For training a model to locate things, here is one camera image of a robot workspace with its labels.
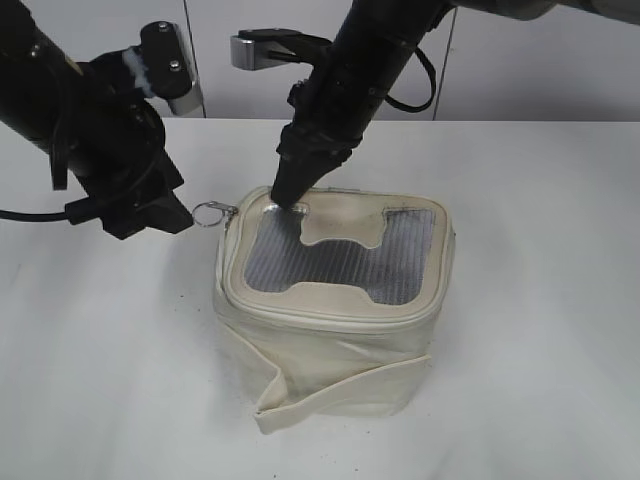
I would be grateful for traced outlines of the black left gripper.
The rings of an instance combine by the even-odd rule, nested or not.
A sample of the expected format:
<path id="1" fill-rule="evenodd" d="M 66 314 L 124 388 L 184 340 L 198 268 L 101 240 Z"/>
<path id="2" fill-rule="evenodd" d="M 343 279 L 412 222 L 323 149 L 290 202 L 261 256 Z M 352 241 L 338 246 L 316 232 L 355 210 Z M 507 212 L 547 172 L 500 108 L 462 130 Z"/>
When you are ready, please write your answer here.
<path id="1" fill-rule="evenodd" d="M 73 132 L 70 167 L 86 196 L 65 205 L 71 224 L 98 219 L 119 240 L 146 227 L 178 234 L 193 226 L 174 193 L 183 178 L 165 150 L 164 124 L 149 103 L 112 98 L 83 106 Z"/>

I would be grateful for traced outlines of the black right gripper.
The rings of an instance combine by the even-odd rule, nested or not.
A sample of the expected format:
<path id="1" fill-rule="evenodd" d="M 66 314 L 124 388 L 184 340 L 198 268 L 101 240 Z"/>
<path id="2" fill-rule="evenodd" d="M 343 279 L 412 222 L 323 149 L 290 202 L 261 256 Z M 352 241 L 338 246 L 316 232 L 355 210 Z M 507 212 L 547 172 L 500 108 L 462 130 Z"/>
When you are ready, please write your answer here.
<path id="1" fill-rule="evenodd" d="M 294 116 L 280 135 L 271 200 L 292 207 L 360 144 L 385 98 L 379 64 L 317 65 L 292 87 Z"/>

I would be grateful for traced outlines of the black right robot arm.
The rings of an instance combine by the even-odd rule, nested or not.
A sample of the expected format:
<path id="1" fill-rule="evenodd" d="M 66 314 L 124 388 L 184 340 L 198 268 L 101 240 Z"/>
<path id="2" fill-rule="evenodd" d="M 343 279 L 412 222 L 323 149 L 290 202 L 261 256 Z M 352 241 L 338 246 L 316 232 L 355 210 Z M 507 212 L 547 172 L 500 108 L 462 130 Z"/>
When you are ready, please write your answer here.
<path id="1" fill-rule="evenodd" d="M 339 168 L 425 34 L 449 1 L 355 1 L 309 78 L 290 93 L 292 121 L 281 133 L 271 199 L 288 209 Z"/>

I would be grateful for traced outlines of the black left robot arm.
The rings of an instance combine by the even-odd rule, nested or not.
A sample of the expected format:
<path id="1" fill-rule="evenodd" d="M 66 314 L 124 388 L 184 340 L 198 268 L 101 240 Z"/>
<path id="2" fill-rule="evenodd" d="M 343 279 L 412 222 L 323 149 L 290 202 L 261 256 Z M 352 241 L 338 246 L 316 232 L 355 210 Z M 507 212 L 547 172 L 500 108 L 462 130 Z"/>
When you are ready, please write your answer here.
<path id="1" fill-rule="evenodd" d="M 120 240 L 146 228 L 170 234 L 190 228 L 192 215 L 174 193 L 184 180 L 165 150 L 152 98 L 175 115 L 202 103 L 177 24 L 147 24 L 139 44 L 75 62 L 23 2 L 2 2 L 1 121 L 48 156 L 53 189 L 66 189 L 74 176 L 86 194 L 60 212 L 4 210 L 2 219 L 72 225 L 98 219 Z"/>

